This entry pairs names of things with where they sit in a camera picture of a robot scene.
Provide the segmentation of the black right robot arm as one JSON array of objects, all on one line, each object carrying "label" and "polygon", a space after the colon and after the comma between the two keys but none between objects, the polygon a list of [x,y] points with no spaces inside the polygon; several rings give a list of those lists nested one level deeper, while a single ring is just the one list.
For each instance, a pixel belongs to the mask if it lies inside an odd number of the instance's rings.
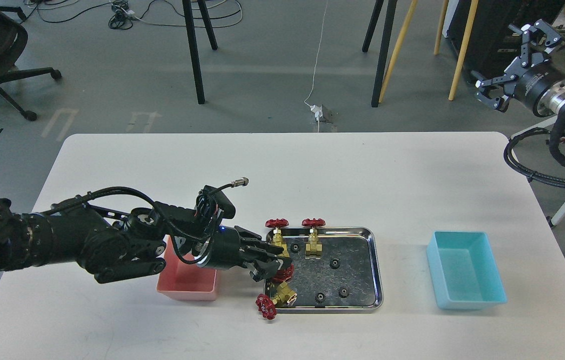
[{"label": "black right robot arm", "polygon": [[550,52],[563,43],[559,32],[543,19],[523,27],[509,25],[521,36],[520,55],[505,68],[503,75],[487,79],[478,71],[476,98],[491,109],[506,112],[510,100],[520,101],[534,116],[556,116],[551,130],[536,127],[513,136],[504,150],[505,162],[524,175],[529,182],[537,181],[565,189],[565,178],[532,170],[513,158],[513,148],[523,139],[548,135],[550,155],[565,167],[565,73],[553,65]]}]

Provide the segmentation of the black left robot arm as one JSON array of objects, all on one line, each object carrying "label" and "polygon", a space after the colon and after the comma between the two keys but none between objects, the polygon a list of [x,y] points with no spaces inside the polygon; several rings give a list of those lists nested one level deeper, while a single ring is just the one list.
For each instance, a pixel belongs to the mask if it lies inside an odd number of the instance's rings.
[{"label": "black left robot arm", "polygon": [[224,227],[236,209],[223,187],[205,186],[195,208],[157,202],[136,189],[105,187],[18,214],[0,198],[0,271],[75,262],[100,284],[160,273],[164,238],[184,264],[250,269],[254,281],[292,268],[282,246],[242,227]]}]

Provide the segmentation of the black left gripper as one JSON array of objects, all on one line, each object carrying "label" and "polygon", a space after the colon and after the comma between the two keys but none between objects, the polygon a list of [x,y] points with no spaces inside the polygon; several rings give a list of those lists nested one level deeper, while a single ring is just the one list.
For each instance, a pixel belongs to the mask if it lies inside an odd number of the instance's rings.
[{"label": "black left gripper", "polygon": [[[248,250],[248,246],[263,250]],[[246,269],[251,264],[254,281],[268,280],[291,266],[291,257],[283,255],[284,250],[283,245],[268,242],[246,228],[220,226],[211,237],[207,255],[197,260],[196,266],[225,271],[234,266]]]}]

